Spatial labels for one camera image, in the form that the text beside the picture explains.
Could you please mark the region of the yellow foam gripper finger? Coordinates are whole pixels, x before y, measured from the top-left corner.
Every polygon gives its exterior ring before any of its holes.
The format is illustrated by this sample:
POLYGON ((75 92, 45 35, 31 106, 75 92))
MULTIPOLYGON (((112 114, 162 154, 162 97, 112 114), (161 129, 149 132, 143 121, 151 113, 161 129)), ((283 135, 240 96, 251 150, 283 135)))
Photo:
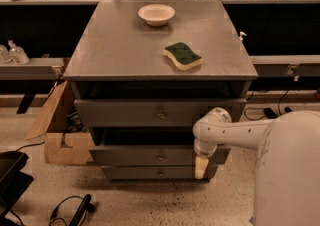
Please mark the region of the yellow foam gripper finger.
POLYGON ((207 157, 195 157, 195 178, 202 179, 208 167, 209 159, 207 157))

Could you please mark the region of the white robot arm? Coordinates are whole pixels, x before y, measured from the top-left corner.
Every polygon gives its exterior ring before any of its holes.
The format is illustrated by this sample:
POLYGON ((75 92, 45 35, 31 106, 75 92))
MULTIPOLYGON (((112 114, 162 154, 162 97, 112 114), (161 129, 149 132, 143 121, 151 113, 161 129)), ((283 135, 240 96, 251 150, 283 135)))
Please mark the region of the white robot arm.
POLYGON ((320 112, 233 122, 215 108, 193 126, 195 177, 220 145, 255 149, 254 226, 320 226, 320 112))

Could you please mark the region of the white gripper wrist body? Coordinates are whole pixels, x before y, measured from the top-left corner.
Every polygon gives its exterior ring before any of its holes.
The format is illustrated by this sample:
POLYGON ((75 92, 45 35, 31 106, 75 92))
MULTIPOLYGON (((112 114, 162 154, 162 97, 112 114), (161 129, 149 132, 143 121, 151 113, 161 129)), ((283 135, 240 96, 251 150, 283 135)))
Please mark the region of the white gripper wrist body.
POLYGON ((193 126, 194 150, 198 156, 211 157, 219 144, 226 144, 225 127, 232 122, 230 114, 216 107, 193 126))

